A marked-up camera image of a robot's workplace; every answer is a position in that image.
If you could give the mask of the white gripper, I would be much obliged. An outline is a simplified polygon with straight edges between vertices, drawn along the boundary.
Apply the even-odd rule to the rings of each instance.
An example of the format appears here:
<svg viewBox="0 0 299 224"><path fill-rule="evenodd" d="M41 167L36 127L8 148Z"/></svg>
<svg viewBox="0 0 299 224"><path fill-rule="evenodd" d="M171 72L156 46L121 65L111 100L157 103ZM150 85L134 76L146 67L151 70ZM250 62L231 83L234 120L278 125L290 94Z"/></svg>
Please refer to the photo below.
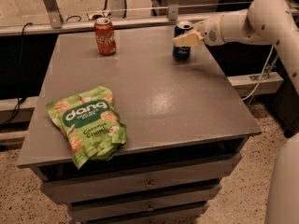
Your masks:
<svg viewBox="0 0 299 224"><path fill-rule="evenodd" d="M221 20L223 15L215 15L204 21L198 21L193 24L193 29L183 35L173 38L173 44L176 47L198 46L204 39L204 43L209 46L220 46L225 43L221 35Z"/></svg>

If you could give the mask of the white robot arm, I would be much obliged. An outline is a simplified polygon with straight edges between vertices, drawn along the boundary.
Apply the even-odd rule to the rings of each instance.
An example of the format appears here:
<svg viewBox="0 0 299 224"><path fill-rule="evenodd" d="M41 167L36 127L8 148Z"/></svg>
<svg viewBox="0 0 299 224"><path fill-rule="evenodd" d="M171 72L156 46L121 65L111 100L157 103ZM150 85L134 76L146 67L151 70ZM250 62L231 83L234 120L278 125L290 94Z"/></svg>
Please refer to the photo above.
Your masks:
<svg viewBox="0 0 299 224"><path fill-rule="evenodd" d="M271 45L299 92L299 30L285 0L253 0L249 8L199 21L173 39L177 47L229 42ZM265 224L299 224L299 133L281 148L268 194Z"/></svg>

